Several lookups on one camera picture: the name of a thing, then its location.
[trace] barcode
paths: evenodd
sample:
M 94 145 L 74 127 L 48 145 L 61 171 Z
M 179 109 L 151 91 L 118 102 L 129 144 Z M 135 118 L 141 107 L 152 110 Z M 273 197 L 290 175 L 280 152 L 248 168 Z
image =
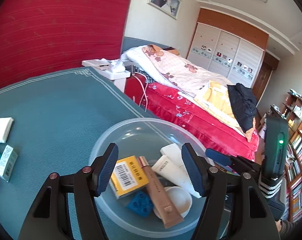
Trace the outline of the barcode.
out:
M 117 175 L 123 190 L 138 185 L 126 162 L 117 163 L 114 167 L 114 172 Z
M 11 163 L 8 163 L 8 167 L 7 167 L 7 169 L 6 169 L 6 175 L 7 175 L 7 176 L 9 176 L 11 167 L 12 167 Z

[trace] person's hand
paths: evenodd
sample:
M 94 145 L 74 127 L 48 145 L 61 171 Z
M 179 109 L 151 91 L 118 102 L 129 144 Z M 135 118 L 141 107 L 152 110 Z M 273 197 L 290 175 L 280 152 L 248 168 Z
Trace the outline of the person's hand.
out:
M 280 231 L 281 231 L 281 229 L 282 229 L 282 223 L 281 223 L 281 220 L 279 220 L 279 221 L 275 221 L 275 224 L 276 224 L 276 228 L 278 229 L 278 232 L 280 232 Z

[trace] black clothing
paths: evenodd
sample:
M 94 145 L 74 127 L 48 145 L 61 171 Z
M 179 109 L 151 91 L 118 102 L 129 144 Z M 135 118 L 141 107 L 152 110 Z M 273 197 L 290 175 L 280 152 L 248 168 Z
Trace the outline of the black clothing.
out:
M 257 100 L 252 89 L 237 83 L 235 86 L 228 85 L 229 98 L 232 112 L 243 132 L 253 127 L 253 118 L 257 112 Z

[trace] red blanket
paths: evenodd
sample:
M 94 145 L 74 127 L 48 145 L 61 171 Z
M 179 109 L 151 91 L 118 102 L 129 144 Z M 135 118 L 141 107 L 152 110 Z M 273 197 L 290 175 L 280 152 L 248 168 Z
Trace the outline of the red blanket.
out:
M 119 58 L 130 0 L 5 0 L 0 7 L 0 88 Z
M 140 99 L 140 94 L 138 94 L 137 91 L 136 98 Z M 178 90 L 159 83 L 148 85 L 147 97 L 148 110 L 163 120 L 183 127 L 196 136 L 204 147 L 212 148 L 226 155 L 240 155 L 249 160 L 254 160 L 254 152 L 257 150 L 259 143 L 256 131 L 252 135 L 251 142 L 247 142 L 244 136 L 178 95 Z

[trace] clear plastic bowl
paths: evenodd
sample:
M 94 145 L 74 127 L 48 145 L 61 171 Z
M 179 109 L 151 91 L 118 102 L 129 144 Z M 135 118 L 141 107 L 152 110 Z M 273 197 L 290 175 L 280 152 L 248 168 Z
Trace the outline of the clear plastic bowl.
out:
M 189 142 L 196 153 L 203 157 L 206 150 L 196 137 L 173 123 L 155 118 L 135 118 L 120 122 L 104 132 L 93 147 L 89 165 L 97 156 L 103 155 L 112 142 L 119 147 L 119 159 L 143 155 L 150 164 L 154 164 L 161 157 L 162 147 L 172 143 L 181 147 Z M 96 203 L 120 227 L 134 234 L 152 238 L 177 236 L 193 229 L 205 202 L 205 198 L 197 199 L 192 196 L 193 204 L 184 221 L 165 229 L 162 221 L 153 212 L 143 218 L 126 208 L 132 197 L 133 195 L 130 195 L 117 200 L 108 185 L 106 191 L 96 198 Z

